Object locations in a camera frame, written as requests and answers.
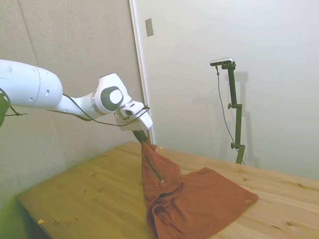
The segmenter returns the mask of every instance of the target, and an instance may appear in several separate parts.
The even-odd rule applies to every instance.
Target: door frame
[[[151,107],[151,104],[150,104],[150,101],[149,101],[149,98],[148,98],[149,92],[148,92],[147,80],[146,80],[145,72],[143,70],[144,60],[143,60],[143,54],[142,54],[142,46],[141,46],[141,43],[140,43],[140,37],[141,36],[139,36],[139,26],[136,23],[135,0],[129,0],[129,3],[130,3],[130,10],[131,10],[131,18],[132,18],[132,25],[133,25],[136,53],[137,53],[137,56],[138,56],[138,63],[139,63],[139,69],[140,69],[140,76],[141,76],[144,103],[145,103],[145,105],[148,105],[149,107]],[[152,118],[152,107],[149,110],[149,114],[150,114],[150,116]],[[149,132],[150,132],[151,143],[156,144],[153,127],[151,127],[149,129]]]

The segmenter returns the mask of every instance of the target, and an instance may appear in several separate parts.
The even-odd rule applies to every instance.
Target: cable
[[[8,116],[23,116],[23,115],[27,115],[27,113],[20,114],[20,113],[18,113],[17,111],[15,111],[14,108],[11,106],[11,101],[10,101],[9,96],[6,94],[6,92],[5,92],[3,89],[0,88],[0,96],[1,96],[1,95],[4,95],[4,96],[5,96],[6,101],[7,101],[7,103],[9,104],[10,109],[14,112],[13,115],[4,115],[5,117],[8,117]]]
[[[80,110],[83,114],[85,114],[91,121],[94,121],[94,122],[96,122],[96,123],[101,123],[101,124],[110,125],[110,126],[117,126],[117,127],[127,126],[127,125],[133,123],[134,121],[136,121],[137,119],[139,119],[142,115],[144,115],[147,111],[150,110],[150,107],[144,106],[143,110],[146,110],[146,111],[143,112],[139,117],[135,118],[134,120],[132,120],[131,122],[126,123],[126,124],[104,123],[104,122],[97,121],[97,120],[93,119],[92,117],[90,117],[87,113],[84,112],[84,110],[81,109],[81,107],[79,107],[79,105],[78,105],[71,97],[69,97],[69,96],[66,95],[66,94],[63,94],[63,95],[66,96],[67,98],[69,98],[69,100],[71,100],[71,101],[73,102],[73,104],[75,104],[76,107],[79,108],[79,110]]]
[[[230,130],[229,130],[229,128],[228,128],[228,124],[227,124],[226,117],[225,117],[224,105],[223,105],[223,101],[222,101],[221,95],[220,95],[220,87],[219,87],[220,84],[219,84],[219,71],[218,71],[218,66],[215,66],[215,68],[216,68],[216,71],[217,71],[218,94],[219,94],[219,99],[220,99],[221,108],[222,108],[222,110],[223,110],[224,122],[225,122],[225,125],[226,125],[226,128],[227,128],[227,131],[228,131],[228,133],[229,133],[229,135],[230,135],[230,137],[231,137],[231,141],[233,141],[233,144],[235,144],[234,138],[233,138],[233,136],[231,135],[231,132],[230,132]]]
[[[5,115],[6,117],[8,117],[8,116],[23,116],[23,115],[27,115],[28,114],[28,113],[20,114],[17,111],[15,111],[12,106],[9,106],[9,107],[15,114],[13,114],[13,115]]]

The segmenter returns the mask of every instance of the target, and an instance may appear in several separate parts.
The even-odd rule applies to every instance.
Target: wooden table
[[[54,239],[151,239],[141,185],[141,147],[129,142],[22,193]],[[319,182],[158,148],[182,173],[210,167],[260,200],[212,239],[319,239]]]

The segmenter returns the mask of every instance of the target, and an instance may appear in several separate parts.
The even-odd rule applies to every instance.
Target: red towel
[[[156,239],[207,239],[258,200],[209,168],[181,175],[156,145],[141,145],[147,224]]]

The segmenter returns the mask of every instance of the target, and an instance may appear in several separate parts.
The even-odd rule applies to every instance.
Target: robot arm
[[[143,130],[153,124],[144,104],[132,100],[115,73],[101,77],[96,91],[72,98],[63,94],[62,84],[52,72],[24,63],[0,60],[0,88],[14,106],[71,114],[82,120],[115,113],[117,124],[132,122],[120,127],[122,130]]]

